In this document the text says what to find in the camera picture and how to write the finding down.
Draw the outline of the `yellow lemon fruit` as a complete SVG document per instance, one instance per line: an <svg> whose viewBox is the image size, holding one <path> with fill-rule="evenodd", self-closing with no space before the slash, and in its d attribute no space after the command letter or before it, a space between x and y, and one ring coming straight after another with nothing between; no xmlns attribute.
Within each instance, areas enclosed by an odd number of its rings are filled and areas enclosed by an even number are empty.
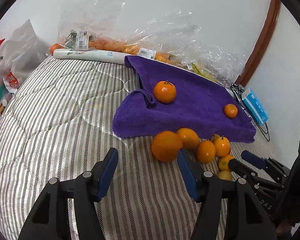
<svg viewBox="0 0 300 240"><path fill-rule="evenodd" d="M229 171L231 172L229 168L229 161L234 159L233 155L227 154L221 158L219 158L218 167L221 171Z"/></svg>

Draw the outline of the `large orange mandarin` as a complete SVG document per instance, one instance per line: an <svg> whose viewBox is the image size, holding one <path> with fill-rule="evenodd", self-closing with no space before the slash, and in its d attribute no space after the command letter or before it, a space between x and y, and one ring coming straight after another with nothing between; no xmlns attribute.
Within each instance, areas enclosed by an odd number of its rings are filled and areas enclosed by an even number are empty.
<svg viewBox="0 0 300 240"><path fill-rule="evenodd" d="M234 119L238 114L238 109L234 104L227 104L223 108L224 115L229 119Z"/></svg>

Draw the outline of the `large orange fruit pile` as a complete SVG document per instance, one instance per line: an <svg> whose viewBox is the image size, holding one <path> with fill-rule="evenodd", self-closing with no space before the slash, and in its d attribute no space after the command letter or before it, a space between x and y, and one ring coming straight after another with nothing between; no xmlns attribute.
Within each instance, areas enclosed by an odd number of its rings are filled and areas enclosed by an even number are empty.
<svg viewBox="0 0 300 240"><path fill-rule="evenodd" d="M177 158L182 147L183 142L177 133L163 131L153 138L151 152L159 161L167 163Z"/></svg>

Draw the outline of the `small orange with stem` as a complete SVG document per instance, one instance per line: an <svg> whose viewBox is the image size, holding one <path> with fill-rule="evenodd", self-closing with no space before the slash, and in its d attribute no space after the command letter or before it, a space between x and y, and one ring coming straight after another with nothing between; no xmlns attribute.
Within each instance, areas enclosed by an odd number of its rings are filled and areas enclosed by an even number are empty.
<svg viewBox="0 0 300 240"><path fill-rule="evenodd" d="M172 103L177 94L176 87L169 81L159 81L153 88L155 99L164 104Z"/></svg>

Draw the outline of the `green-yellow small fruit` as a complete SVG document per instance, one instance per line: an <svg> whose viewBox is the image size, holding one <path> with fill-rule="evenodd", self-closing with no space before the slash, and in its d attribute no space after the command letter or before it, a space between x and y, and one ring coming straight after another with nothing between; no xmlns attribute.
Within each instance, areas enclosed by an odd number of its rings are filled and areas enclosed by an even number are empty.
<svg viewBox="0 0 300 240"><path fill-rule="evenodd" d="M221 171L217 174L217 176L220 179L232 181L232 174L230 171L227 171L227 170Z"/></svg>

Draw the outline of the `orange kumquat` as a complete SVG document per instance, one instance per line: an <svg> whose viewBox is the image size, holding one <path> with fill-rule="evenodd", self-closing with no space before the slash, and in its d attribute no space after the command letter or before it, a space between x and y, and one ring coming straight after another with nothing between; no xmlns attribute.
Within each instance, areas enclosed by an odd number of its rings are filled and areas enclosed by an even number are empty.
<svg viewBox="0 0 300 240"><path fill-rule="evenodd" d="M197 148L197 159L202 164L211 163L216 156L216 148L209 140L202 141Z"/></svg>
<svg viewBox="0 0 300 240"><path fill-rule="evenodd" d="M215 148L216 148L216 156L217 157L224 157L230 152L230 141L224 137L218 137L213 142Z"/></svg>

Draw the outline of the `greenish fruit upper pile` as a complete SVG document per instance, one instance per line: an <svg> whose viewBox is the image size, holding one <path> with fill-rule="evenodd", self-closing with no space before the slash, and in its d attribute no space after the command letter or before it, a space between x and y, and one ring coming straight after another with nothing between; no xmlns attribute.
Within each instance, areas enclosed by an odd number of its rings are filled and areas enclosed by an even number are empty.
<svg viewBox="0 0 300 240"><path fill-rule="evenodd" d="M214 142L216 139L218 139L220 137L220 135L218 135L218 134L213 134L212 136L211 136L211 138L210 138L210 141L211 142Z"/></svg>

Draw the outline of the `orange kumquat top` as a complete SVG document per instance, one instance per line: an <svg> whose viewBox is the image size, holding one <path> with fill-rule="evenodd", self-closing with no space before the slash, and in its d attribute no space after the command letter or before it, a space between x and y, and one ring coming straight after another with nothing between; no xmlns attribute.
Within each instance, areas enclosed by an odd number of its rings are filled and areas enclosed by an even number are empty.
<svg viewBox="0 0 300 240"><path fill-rule="evenodd" d="M211 163L216 156L216 148L209 140L202 141L197 148L197 159L202 164Z"/></svg>

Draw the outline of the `blue tissue pack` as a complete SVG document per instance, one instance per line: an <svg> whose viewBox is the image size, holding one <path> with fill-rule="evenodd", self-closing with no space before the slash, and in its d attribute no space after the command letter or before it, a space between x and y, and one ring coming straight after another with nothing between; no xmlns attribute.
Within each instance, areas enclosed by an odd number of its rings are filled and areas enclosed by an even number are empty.
<svg viewBox="0 0 300 240"><path fill-rule="evenodd" d="M257 124L263 125L269 119L264 106L257 98L252 89L247 88L243 92L242 101L247 107L247 109L249 109L249 111L251 112Z"/></svg>

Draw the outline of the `striped bed quilt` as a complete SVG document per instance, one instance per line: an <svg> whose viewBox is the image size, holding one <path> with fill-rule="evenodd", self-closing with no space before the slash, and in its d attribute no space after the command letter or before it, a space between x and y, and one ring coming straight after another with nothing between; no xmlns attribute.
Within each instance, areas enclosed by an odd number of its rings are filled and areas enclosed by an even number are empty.
<svg viewBox="0 0 300 240"><path fill-rule="evenodd" d="M113 133L120 103L140 87L133 68L96 61L45 59L0 119L0 231L17 239L50 178L76 178L114 147L119 163L96 204L106 239L189 239L200 205L176 162L151 153L151 137Z"/></svg>

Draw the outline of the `purple towel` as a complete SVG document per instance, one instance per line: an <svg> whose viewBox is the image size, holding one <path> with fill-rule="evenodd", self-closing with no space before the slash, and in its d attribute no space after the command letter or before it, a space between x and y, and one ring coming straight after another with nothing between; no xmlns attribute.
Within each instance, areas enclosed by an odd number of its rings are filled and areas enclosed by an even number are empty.
<svg viewBox="0 0 300 240"><path fill-rule="evenodd" d="M256 129L251 118L238 107L235 118L225 116L225 105L236 104L228 91L186 70L139 56L126 56L125 65L139 76L140 88L128 94L116 110L113 131L121 138L156 135L186 127L200 138L223 135L231 142L254 141ZM153 96L154 86L169 81L176 87L176 98L162 104Z"/></svg>

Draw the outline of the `white rolled paper tube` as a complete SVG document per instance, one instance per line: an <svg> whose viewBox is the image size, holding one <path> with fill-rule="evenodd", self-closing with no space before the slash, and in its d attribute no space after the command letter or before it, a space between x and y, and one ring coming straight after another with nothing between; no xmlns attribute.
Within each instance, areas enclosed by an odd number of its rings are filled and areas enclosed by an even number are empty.
<svg viewBox="0 0 300 240"><path fill-rule="evenodd" d="M106 50L56 49L53 52L55 59L99 61L114 64L125 64L126 56L128 54Z"/></svg>

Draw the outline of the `white plastic bag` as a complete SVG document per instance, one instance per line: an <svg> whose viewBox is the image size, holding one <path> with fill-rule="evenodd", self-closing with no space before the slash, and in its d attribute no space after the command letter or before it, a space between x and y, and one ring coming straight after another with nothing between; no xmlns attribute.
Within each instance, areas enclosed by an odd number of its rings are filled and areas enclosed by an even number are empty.
<svg viewBox="0 0 300 240"><path fill-rule="evenodd" d="M49 46L35 33L30 20L15 29L0 45L0 80L16 93L30 74L47 58Z"/></svg>

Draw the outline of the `clear plastic fruit bags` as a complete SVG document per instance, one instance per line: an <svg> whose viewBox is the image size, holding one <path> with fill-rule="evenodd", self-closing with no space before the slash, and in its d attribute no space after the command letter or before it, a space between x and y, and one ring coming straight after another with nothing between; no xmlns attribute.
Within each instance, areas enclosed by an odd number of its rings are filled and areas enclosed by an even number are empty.
<svg viewBox="0 0 300 240"><path fill-rule="evenodd" d="M203 41L201 28L190 12L170 12L131 32L118 26L128 0L63 0L58 39L49 53L138 55L170 64L205 77L225 87L244 72L244 57Z"/></svg>

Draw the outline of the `brown wooden door frame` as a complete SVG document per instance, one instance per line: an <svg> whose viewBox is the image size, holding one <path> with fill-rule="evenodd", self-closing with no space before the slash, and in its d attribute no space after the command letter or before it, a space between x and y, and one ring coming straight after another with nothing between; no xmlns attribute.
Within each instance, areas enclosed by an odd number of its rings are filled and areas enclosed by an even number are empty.
<svg viewBox="0 0 300 240"><path fill-rule="evenodd" d="M262 30L255 43L253 51L245 64L244 72L237 78L235 84L246 86L253 76L254 72L257 70L257 67L263 59L263 56L265 55L273 36L280 13L280 8L280 0L270 0L268 13L264 21Z"/></svg>

